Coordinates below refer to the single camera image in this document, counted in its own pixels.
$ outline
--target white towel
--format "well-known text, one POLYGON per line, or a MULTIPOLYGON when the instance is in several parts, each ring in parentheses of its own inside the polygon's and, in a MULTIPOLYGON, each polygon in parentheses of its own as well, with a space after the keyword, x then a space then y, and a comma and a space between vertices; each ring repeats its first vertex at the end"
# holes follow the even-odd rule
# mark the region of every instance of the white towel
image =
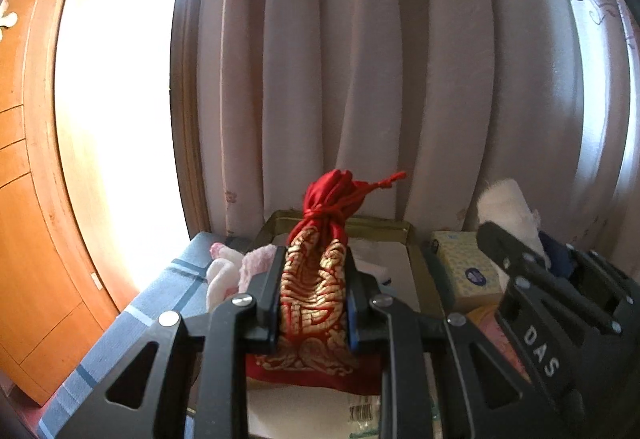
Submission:
POLYGON ((240 267, 230 260, 216 259, 211 262, 207 270, 207 280, 209 287, 207 288, 206 307, 207 312, 211 312, 228 296, 238 292, 240 267))
MULTIPOLYGON (((546 256, 542 242, 538 236, 540 217, 537 212, 531 212, 527 202, 513 179, 503 179, 482 192, 478 199, 479 223, 492 221, 519 241, 528 245, 533 251, 545 259, 546 268, 551 267, 551 261, 546 256)), ((500 287, 505 291, 509 283, 509 276, 494 263, 494 268, 500 276, 500 287)))

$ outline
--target red cord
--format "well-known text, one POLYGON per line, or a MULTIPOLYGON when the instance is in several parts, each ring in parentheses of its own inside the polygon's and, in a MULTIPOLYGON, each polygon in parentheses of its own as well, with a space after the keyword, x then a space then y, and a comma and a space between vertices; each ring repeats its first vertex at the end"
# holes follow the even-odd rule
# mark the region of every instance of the red cord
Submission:
POLYGON ((321 233, 321 242, 324 242, 324 245, 327 244, 327 233, 330 228, 330 223, 333 222, 341 227, 344 227, 345 216, 342 213, 342 210, 346 207, 362 203, 364 198, 370 194, 372 191, 377 190, 378 188, 386 189, 391 188, 395 181, 400 179, 404 179, 406 177, 405 172, 396 172, 395 174, 389 176, 387 179, 378 181, 377 183, 364 183, 358 184, 356 189, 350 193, 349 195, 338 199, 334 204, 325 205, 325 204, 317 204, 312 208, 306 209, 303 214, 303 219, 293 228, 293 231, 289 234, 289 239, 287 241, 287 245, 291 243, 293 238, 311 221, 319 222, 319 231, 321 233))

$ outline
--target wooden door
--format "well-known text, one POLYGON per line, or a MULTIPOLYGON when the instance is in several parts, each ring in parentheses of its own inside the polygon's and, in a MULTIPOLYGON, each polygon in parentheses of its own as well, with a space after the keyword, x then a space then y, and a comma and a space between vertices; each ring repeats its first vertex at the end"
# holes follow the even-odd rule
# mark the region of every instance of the wooden door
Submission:
POLYGON ((8 0, 0 40, 0 369, 52 396, 113 322, 60 166, 53 61, 64 0, 8 0))

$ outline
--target tissue box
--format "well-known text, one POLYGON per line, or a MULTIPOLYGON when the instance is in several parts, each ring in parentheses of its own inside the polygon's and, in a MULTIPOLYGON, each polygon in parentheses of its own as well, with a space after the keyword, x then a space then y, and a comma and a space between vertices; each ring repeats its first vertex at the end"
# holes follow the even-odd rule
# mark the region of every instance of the tissue box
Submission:
POLYGON ((500 302, 498 274, 478 249, 474 231, 434 231, 423 254, 447 312, 467 313, 500 302))

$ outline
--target blue plaid fabric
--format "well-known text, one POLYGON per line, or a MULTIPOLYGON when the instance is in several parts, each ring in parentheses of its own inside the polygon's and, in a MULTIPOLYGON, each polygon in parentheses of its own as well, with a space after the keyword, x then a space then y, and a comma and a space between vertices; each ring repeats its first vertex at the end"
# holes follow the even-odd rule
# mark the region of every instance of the blue plaid fabric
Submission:
MULTIPOLYGON (((53 439, 85 400, 92 388, 115 366, 142 333, 164 312, 174 310, 184 317, 204 313, 207 294, 206 273, 214 242, 246 251, 250 241, 236 237, 223 239, 204 231, 148 287, 133 299, 103 336, 82 359, 80 365, 58 389, 38 423, 40 439, 53 439)), ((187 418, 185 437, 193 437, 193 420, 187 418)))

